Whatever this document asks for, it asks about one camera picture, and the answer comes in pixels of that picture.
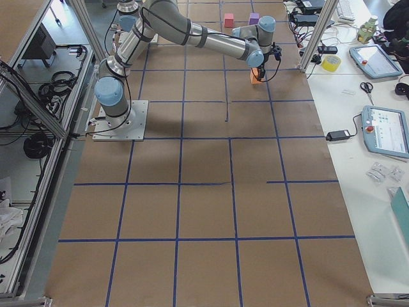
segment white table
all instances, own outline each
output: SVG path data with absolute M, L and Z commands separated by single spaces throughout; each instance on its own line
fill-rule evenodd
M 356 12 L 356 26 L 367 21 L 368 12 L 363 0 L 351 0 Z M 355 39 L 356 30 L 338 27 L 338 39 L 350 42 Z M 324 40 L 326 45 L 337 40 Z M 342 59 L 336 72 L 327 72 L 315 67 L 308 79 L 324 133 L 348 129 L 355 133 L 352 118 L 363 107 L 370 104 L 365 92 L 359 88 L 361 82 L 374 85 L 373 100 L 376 106 L 400 109 L 409 118 L 409 101 L 397 96 L 394 87 L 398 78 L 370 80 L 356 67 L 348 54 L 350 47 L 358 42 L 337 44 L 337 55 Z M 309 75 L 313 64 L 309 65 Z M 351 223 L 359 244 L 366 272 L 374 293 L 409 293 L 409 248 L 401 235 L 399 225 L 390 206 L 387 187 L 401 186 L 409 195 L 409 162 L 404 163 L 366 150 L 360 119 L 358 135 L 342 142 L 328 142 L 332 160 L 337 172 Z M 374 183 L 367 175 L 374 162 L 391 167 L 399 166 L 405 171 L 403 180 L 395 182 L 388 178 L 382 184 Z

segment orange block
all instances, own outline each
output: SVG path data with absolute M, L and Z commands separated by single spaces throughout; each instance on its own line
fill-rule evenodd
M 232 13 L 224 14 L 224 27 L 233 28 L 235 26 L 235 16 Z
M 250 82 L 251 82 L 251 84 L 263 83 L 261 81 L 258 81 L 256 76 L 258 76 L 257 68 L 252 68 L 251 71 L 250 71 Z

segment keyboard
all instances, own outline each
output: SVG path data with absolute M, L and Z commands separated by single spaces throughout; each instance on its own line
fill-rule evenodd
M 350 0 L 339 0 L 337 4 L 337 15 L 340 21 L 354 22 L 355 16 L 351 10 Z

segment black electronic device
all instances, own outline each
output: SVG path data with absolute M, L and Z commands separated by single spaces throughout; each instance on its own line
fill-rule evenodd
M 336 46 L 318 46 L 318 53 L 320 54 L 337 54 L 338 48 Z
M 290 15 L 289 21 L 293 22 L 296 27 L 314 27 L 318 21 L 317 15 Z
M 23 151 L 30 159 L 41 159 L 49 154 L 52 140 L 44 133 L 37 132 L 24 141 Z
M 22 59 L 50 59 L 56 50 L 56 43 L 41 23 Z
M 296 4 L 304 15 L 312 15 L 322 10 L 325 0 L 297 0 Z
M 351 138 L 352 135 L 348 130 L 331 131 L 325 136 L 325 139 L 330 142 L 342 141 Z

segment yellow tape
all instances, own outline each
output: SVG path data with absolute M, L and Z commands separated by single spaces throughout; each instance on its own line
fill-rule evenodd
M 326 56 L 325 59 L 323 60 L 321 66 L 325 70 L 328 70 L 329 72 L 335 72 L 338 68 L 338 66 L 341 64 L 341 59 L 337 56 Z

